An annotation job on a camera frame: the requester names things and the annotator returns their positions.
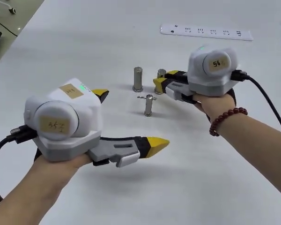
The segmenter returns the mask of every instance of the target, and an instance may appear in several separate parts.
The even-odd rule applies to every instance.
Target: power strip
[[[160,27],[162,34],[183,35],[203,38],[221,38],[252,41],[253,37],[248,30],[235,30],[215,27],[199,27],[181,24],[163,24]]]

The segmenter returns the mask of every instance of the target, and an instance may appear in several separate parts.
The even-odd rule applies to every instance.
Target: metal peg
[[[136,67],[134,68],[134,84],[132,87],[134,92],[142,92],[142,68]]]
[[[153,95],[147,95],[146,97],[138,96],[137,98],[143,98],[146,100],[146,108],[144,114],[145,116],[151,116],[153,100],[156,100],[157,98],[153,97]]]
[[[167,73],[167,71],[166,71],[165,69],[159,69],[159,70],[157,71],[157,78],[164,77],[164,75],[166,75],[166,73]],[[162,94],[162,92],[158,92],[158,91],[156,90],[156,87],[154,88],[154,92],[155,92],[155,94],[157,94],[157,95],[161,95],[161,94]]]

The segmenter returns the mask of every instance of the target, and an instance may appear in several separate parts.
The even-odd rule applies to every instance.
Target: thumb
[[[93,160],[89,158],[87,154],[82,154],[77,156],[75,159],[72,160],[73,166],[76,168],[80,168],[86,164],[91,163]]]
[[[195,94],[195,95],[193,95],[193,97],[192,97],[193,100],[199,101],[199,102],[204,101],[206,98],[208,98],[208,97],[207,97],[207,96],[204,96],[204,95],[199,95],[199,94]]]

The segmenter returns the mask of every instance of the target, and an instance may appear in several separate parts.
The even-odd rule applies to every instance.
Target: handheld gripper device
[[[156,91],[170,98],[195,104],[192,96],[197,93],[210,97],[233,95],[231,73],[238,66],[236,52],[232,48],[216,49],[202,46],[189,58],[188,71],[173,70],[153,80]]]
[[[101,103],[108,90],[90,90],[74,78],[46,97],[30,97],[25,104],[25,125],[37,132],[37,155],[52,162],[86,153],[94,165],[123,167],[149,158],[169,144],[157,137],[101,137]]]

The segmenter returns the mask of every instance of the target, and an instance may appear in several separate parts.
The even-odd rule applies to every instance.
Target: finger
[[[195,106],[197,109],[199,109],[201,112],[205,113],[205,111],[204,111],[204,109],[203,109],[201,103],[196,103],[194,106]]]
[[[80,168],[83,165],[89,164],[91,162],[92,160],[89,158],[87,154],[82,154],[72,160],[73,165],[77,168]]]
[[[204,99],[206,99],[207,97],[204,95],[199,95],[199,94],[195,94],[192,96],[192,99],[195,101],[199,101],[202,102]]]

